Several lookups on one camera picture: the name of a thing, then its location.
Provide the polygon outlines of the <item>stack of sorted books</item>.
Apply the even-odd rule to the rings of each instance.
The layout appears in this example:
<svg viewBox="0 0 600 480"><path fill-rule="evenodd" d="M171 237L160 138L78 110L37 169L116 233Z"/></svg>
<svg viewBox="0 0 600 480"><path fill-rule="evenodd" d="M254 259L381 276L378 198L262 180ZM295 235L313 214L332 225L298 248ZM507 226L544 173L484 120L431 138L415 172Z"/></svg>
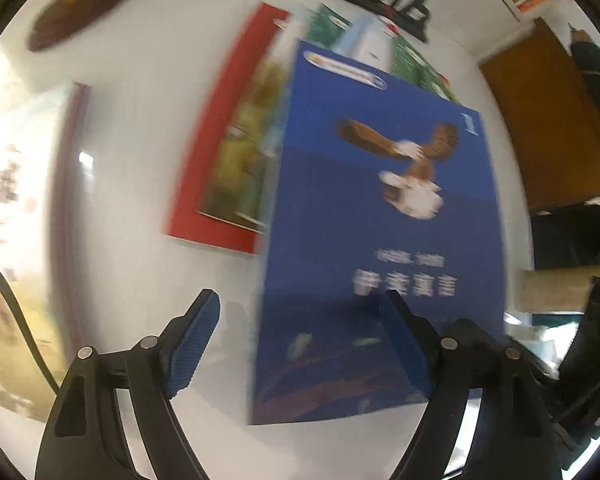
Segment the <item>stack of sorted books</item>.
<svg viewBox="0 0 600 480"><path fill-rule="evenodd" d="M74 82L67 87L67 101L59 124L48 210L48 258L50 294L58 315L62 343L68 356L83 346L82 298L76 277L76 186L81 175L80 136L91 88Z"/></svg>

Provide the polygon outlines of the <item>brown wooden cabinet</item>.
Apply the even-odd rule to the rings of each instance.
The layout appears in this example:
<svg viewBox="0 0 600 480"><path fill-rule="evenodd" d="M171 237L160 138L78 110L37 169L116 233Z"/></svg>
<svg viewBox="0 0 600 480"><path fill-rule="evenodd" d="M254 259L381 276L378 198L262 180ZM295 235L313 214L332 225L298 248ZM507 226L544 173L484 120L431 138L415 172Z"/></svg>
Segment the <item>brown wooden cabinet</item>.
<svg viewBox="0 0 600 480"><path fill-rule="evenodd" d="M529 36L480 70L505 120L528 208L600 197L600 112L548 25L538 18Z"/></svg>

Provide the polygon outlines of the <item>red picture book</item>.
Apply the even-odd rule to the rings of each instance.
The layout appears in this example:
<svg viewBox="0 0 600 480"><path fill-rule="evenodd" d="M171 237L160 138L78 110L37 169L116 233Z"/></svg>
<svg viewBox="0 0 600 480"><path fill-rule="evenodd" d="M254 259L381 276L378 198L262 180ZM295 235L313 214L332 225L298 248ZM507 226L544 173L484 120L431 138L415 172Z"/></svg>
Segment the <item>red picture book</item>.
<svg viewBox="0 0 600 480"><path fill-rule="evenodd" d="M224 58L206 105L193 130L189 152L175 185L166 234L217 248L252 254L257 235L198 211L225 128L251 77L289 13L262 2L246 21Z"/></svg>

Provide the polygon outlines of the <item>green insect book 02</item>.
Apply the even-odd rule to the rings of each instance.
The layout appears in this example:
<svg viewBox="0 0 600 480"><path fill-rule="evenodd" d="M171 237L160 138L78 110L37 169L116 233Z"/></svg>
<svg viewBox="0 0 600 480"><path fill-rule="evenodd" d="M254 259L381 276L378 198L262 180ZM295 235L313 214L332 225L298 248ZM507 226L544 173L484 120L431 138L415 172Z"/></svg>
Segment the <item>green insect book 02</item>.
<svg viewBox="0 0 600 480"><path fill-rule="evenodd" d="M313 18L306 32L306 41L336 53L332 48L353 22L321 4L313 12ZM387 74L414 84L440 98L458 103L449 81L400 34L400 29L399 35L393 40L392 66Z"/></svg>

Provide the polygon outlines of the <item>yellow globe wooden base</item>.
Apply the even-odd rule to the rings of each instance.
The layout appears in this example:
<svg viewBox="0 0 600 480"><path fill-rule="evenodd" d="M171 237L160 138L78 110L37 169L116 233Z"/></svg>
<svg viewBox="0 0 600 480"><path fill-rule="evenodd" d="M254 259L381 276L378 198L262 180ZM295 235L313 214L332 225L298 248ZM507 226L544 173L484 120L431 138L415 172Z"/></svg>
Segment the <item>yellow globe wooden base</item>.
<svg viewBox="0 0 600 480"><path fill-rule="evenodd" d="M30 52L57 46L114 10L124 0L53 0L35 19L27 39Z"/></svg>

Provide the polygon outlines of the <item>light blue Tang poetry book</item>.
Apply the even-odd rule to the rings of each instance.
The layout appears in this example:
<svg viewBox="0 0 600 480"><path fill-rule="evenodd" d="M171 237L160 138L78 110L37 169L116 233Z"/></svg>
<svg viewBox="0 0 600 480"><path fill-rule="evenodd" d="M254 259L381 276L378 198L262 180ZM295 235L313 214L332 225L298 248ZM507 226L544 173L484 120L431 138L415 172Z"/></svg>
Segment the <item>light blue Tang poetry book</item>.
<svg viewBox="0 0 600 480"><path fill-rule="evenodd" d="M375 14L364 14L344 31L332 50L389 73L393 60L393 40L398 35L398 26L393 21Z"/></svg>

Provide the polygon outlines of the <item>blue eagle book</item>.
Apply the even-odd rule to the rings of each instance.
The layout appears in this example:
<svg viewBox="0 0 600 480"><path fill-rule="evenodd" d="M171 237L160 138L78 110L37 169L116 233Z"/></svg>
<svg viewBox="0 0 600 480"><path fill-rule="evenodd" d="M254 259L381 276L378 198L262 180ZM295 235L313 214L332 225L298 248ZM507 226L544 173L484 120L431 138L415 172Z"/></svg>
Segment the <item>blue eagle book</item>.
<svg viewBox="0 0 600 480"><path fill-rule="evenodd" d="M480 115L300 42L268 231L250 420L422 403L379 318L503 331L498 198Z"/></svg>

